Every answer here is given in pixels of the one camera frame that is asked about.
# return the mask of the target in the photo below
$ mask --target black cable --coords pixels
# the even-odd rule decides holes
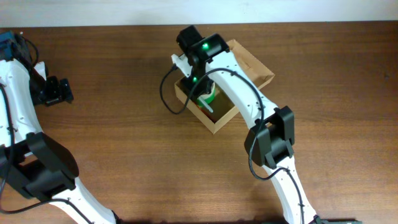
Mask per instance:
[[[2,193],[3,193],[4,187],[5,187],[6,182],[7,182],[9,171],[10,171],[11,165],[14,162],[14,159],[15,159],[15,152],[14,152],[15,132],[14,132],[14,128],[13,128],[13,125],[12,125],[10,105],[9,105],[7,93],[6,93],[5,89],[4,89],[4,85],[3,84],[0,84],[0,90],[1,90],[1,93],[2,93],[2,95],[4,97],[4,103],[6,105],[7,121],[8,121],[8,126],[9,126],[8,130],[10,132],[10,139],[11,139],[10,156],[9,156],[9,160],[8,160],[7,164],[5,165],[5,166],[7,166],[6,167],[6,173],[4,174],[4,178],[3,178],[2,182],[1,182],[1,185],[0,185],[0,202],[1,202]],[[28,211],[30,209],[39,207],[41,205],[45,205],[45,204],[51,203],[51,202],[63,202],[65,204],[71,206],[87,223],[92,224],[92,222],[90,222],[89,219],[74,204],[72,204],[69,200],[65,200],[65,199],[51,199],[51,200],[48,200],[48,201],[45,201],[45,202],[35,203],[35,204],[30,205],[28,207],[21,208],[21,209],[18,209],[18,210],[13,210],[13,211],[3,210],[2,207],[1,207],[1,203],[0,203],[0,213],[5,214],[5,215],[17,214],[17,213],[25,212],[25,211]]]
[[[26,39],[25,37],[23,37],[23,39],[26,42],[28,42],[33,47],[33,49],[35,50],[36,58],[35,58],[34,62],[32,63],[32,68],[34,68],[36,66],[37,62],[39,62],[39,50],[37,50],[36,45],[34,45],[32,41]]]
[[[202,77],[196,82],[196,84],[194,84],[194,86],[192,87],[191,91],[189,92],[189,94],[188,94],[188,96],[187,96],[187,100],[185,101],[183,108],[182,108],[180,111],[175,112],[175,111],[171,110],[171,109],[169,108],[169,106],[167,105],[167,103],[164,101],[164,99],[163,99],[163,94],[162,94],[162,87],[163,87],[163,84],[164,84],[165,79],[166,79],[173,71],[175,71],[176,69],[177,69],[176,64],[173,64],[173,66],[172,66],[172,68],[170,69],[170,71],[163,77],[162,82],[160,83],[160,97],[161,97],[161,99],[162,99],[162,101],[163,101],[163,104],[166,106],[166,108],[167,108],[171,113],[173,113],[173,114],[180,114],[180,113],[182,113],[182,112],[185,110],[185,108],[186,108],[187,105],[188,105],[188,102],[189,102],[190,98],[193,96],[193,92],[195,91],[196,87],[200,84],[200,82],[202,82],[202,81],[205,79],[205,77],[207,77],[208,75],[212,74],[213,72],[218,72],[218,71],[228,72],[228,73],[230,73],[231,76],[234,75],[234,76],[238,77],[239,79],[241,79],[245,84],[247,84],[247,85],[250,87],[250,89],[254,92],[254,94],[256,95],[256,97],[257,97],[257,99],[258,99],[258,101],[259,101],[260,110],[261,110],[260,125],[259,125],[259,128],[258,128],[257,131],[256,131],[256,135],[254,136],[253,143],[252,143],[252,145],[251,145],[251,147],[250,147],[250,150],[249,150],[249,168],[250,168],[250,172],[251,172],[251,174],[252,174],[256,179],[265,181],[265,180],[269,180],[269,179],[273,178],[278,172],[280,172],[280,171],[282,171],[282,170],[285,171],[285,172],[287,173],[287,175],[290,177],[290,179],[292,180],[292,182],[293,182],[293,184],[294,184],[294,186],[295,186],[295,188],[296,188],[297,195],[298,195],[298,201],[299,201],[299,203],[300,203],[300,211],[301,211],[302,224],[305,224],[305,223],[304,223],[304,208],[303,208],[302,196],[301,196],[301,193],[300,193],[300,189],[299,189],[299,187],[298,187],[298,185],[297,185],[295,179],[293,178],[293,175],[290,173],[290,170],[289,170],[288,168],[285,168],[285,167],[280,167],[279,169],[277,169],[275,172],[273,172],[273,173],[272,173],[271,175],[269,175],[268,177],[260,177],[260,176],[258,176],[258,175],[256,174],[256,172],[255,172],[254,169],[253,169],[253,164],[252,164],[253,149],[254,149],[254,146],[255,146],[255,144],[256,144],[256,140],[257,140],[258,135],[259,135],[259,133],[260,133],[261,127],[263,127],[263,126],[265,125],[265,122],[266,122],[266,121],[265,121],[265,118],[264,118],[264,110],[263,110],[263,109],[264,109],[264,104],[262,103],[261,96],[260,96],[260,94],[258,93],[257,88],[254,87],[254,86],[251,84],[251,82],[249,82],[247,79],[245,79],[244,77],[242,77],[241,75],[239,75],[239,74],[238,74],[237,72],[235,72],[235,71],[232,71],[232,70],[227,69],[227,68],[216,68],[216,69],[212,69],[212,70],[210,70],[209,72],[206,72],[206,73],[204,74],[204,76],[202,76]]]

